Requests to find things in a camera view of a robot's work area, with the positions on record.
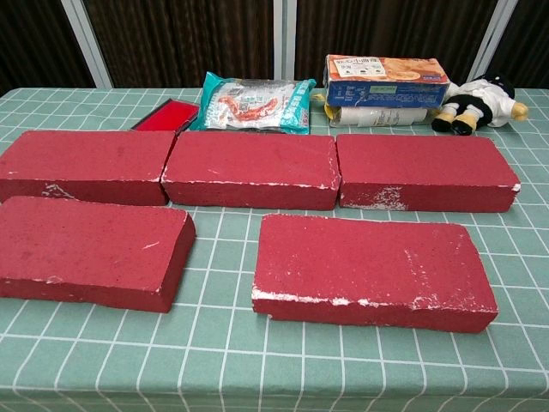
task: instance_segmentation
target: product label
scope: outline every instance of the product label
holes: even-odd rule
[[[395,94],[396,86],[370,86],[370,93]]]
[[[385,69],[379,58],[340,58],[334,60],[341,77],[384,77]]]

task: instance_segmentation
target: green grid tablecloth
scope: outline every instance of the green grid tablecloth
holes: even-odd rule
[[[196,102],[199,93],[17,89],[0,99],[0,152],[27,129],[127,129],[164,99]],[[291,212],[465,225],[500,309],[487,331],[269,321],[250,309],[250,289],[260,220],[270,210],[185,207],[198,238],[169,314],[0,300],[0,409],[549,410],[549,93],[518,90],[517,99],[530,107],[528,122],[481,131],[523,182],[510,212]],[[330,129],[313,103],[311,133],[349,131],[434,133]]]

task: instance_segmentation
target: dark curtain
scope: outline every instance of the dark curtain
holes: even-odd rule
[[[59,0],[0,1],[0,95],[25,87],[94,87]]]
[[[489,71],[516,88],[549,88],[549,0],[520,0],[494,53]]]
[[[272,0],[85,0],[115,87],[273,76]]]
[[[321,81],[331,53],[436,58],[453,82],[464,82],[496,2],[298,0],[296,78]]]

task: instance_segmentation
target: red brick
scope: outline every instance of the red brick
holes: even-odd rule
[[[504,212],[520,181],[490,139],[339,135],[340,206]]]
[[[0,202],[44,196],[166,204],[160,175],[173,140],[169,131],[27,131],[0,157]]]
[[[195,227],[183,210],[12,197],[0,233],[2,297],[168,312]]]
[[[267,215],[252,289],[273,319],[482,331],[498,314],[464,227]]]
[[[175,203],[331,210],[339,189],[331,136],[185,132],[162,178]]]

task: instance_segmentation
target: stuffed doll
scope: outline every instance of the stuffed doll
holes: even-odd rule
[[[515,89],[502,76],[485,74],[460,87],[449,85],[442,111],[433,119],[435,131],[470,135],[488,124],[499,127],[511,118],[526,120],[528,108],[514,101]]]

